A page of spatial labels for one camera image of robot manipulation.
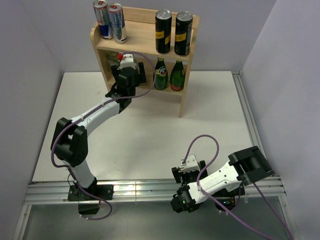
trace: energy drink can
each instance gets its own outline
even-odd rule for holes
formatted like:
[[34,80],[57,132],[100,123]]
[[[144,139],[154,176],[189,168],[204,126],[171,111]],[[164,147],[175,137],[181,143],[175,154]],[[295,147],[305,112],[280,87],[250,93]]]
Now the energy drink can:
[[176,15],[174,52],[185,56],[190,52],[193,16],[189,11],[181,11]]
[[104,0],[96,0],[93,2],[93,9],[95,12],[96,20],[99,24],[100,34],[104,39],[112,39],[112,29],[109,23],[108,3]]
[[112,3],[107,7],[109,19],[112,27],[114,41],[123,44],[127,41],[127,31],[125,25],[124,10],[119,3]]
[[172,14],[168,9],[155,14],[155,49],[160,54],[170,51]]

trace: gray floor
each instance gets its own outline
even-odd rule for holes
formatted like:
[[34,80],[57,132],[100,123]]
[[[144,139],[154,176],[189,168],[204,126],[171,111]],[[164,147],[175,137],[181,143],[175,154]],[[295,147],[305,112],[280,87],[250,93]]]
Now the gray floor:
[[[268,198],[280,212],[277,197]],[[218,214],[207,200],[195,212],[173,212],[169,202],[115,203],[104,220],[79,218],[76,204],[35,205],[24,240],[261,240],[233,217]],[[105,207],[99,216],[107,211]],[[261,198],[240,202],[234,211],[241,219],[274,237],[289,239],[285,228]]]

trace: wooden shelf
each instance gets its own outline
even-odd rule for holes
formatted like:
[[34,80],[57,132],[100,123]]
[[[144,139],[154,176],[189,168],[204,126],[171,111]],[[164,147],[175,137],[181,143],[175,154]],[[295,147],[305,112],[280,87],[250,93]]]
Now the wooden shelf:
[[[156,90],[159,93],[174,94],[181,96],[181,104],[179,111],[179,118],[182,117],[189,75],[192,65],[192,60],[194,57],[196,49],[196,39],[199,26],[199,17],[193,15],[192,22],[192,32],[191,32],[191,42],[190,42],[190,53],[187,56],[179,56],[175,54],[174,45],[175,45],[175,32],[176,32],[176,12],[172,12],[172,24],[171,24],[171,48],[170,52],[167,54],[160,54],[156,51],[156,26],[155,26],[155,16],[156,10],[135,8],[135,7],[123,7],[125,28],[127,34],[127,42],[123,44],[116,43],[113,39],[107,40],[103,39],[100,34],[99,26],[96,23],[91,30],[91,42],[92,46],[99,63],[105,84],[110,90],[111,86],[115,83],[115,79],[111,73],[111,67],[107,59],[108,51],[114,52],[138,52],[152,57],[164,58],[164,62],[169,73],[169,76],[172,72],[172,68],[175,65],[175,61],[170,62],[166,60],[176,60],[183,61],[184,71],[185,71],[185,81],[184,88],[182,91],[173,91],[170,88],[170,83],[164,90]],[[138,62],[144,63],[145,74],[147,78],[147,83],[141,84],[139,88],[148,89],[153,83],[153,68],[144,58],[135,56]],[[156,65],[157,60],[152,60],[154,65]]]
[[160,54],[156,51],[155,24],[127,20],[125,21],[125,28],[128,38],[125,43],[118,44],[113,39],[107,40],[100,37],[96,48],[118,52],[135,51],[153,57],[179,60],[184,62],[189,61],[190,55],[179,56],[175,53],[175,26],[171,28],[171,48],[170,52],[166,54]]

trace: can lid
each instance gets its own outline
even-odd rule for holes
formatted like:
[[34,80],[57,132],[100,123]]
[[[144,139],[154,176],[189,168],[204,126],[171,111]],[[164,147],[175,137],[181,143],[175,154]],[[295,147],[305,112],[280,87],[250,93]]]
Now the can lid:
[[189,11],[181,11],[176,15],[176,18],[180,21],[187,22],[190,21],[193,17]]
[[162,9],[155,14],[157,19],[167,20],[172,17],[171,12],[168,9]]
[[105,0],[96,0],[93,2],[93,7],[95,9],[104,9],[108,6],[107,1]]
[[107,9],[109,12],[118,12],[121,11],[122,6],[119,3],[112,3],[108,6]]

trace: yellow label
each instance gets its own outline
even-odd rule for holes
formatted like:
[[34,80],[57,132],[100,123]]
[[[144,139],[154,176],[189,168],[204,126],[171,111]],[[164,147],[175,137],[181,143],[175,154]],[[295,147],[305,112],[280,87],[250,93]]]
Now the yellow label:
[[165,37],[165,31],[156,31],[155,38],[156,39],[163,39]]
[[170,40],[171,40],[171,33],[170,33],[169,36],[167,36],[167,37],[165,38],[164,44],[168,44],[168,43],[170,42]]
[[181,42],[183,40],[186,40],[186,38],[187,38],[187,33],[186,32],[184,34],[175,35],[175,41],[176,42]]

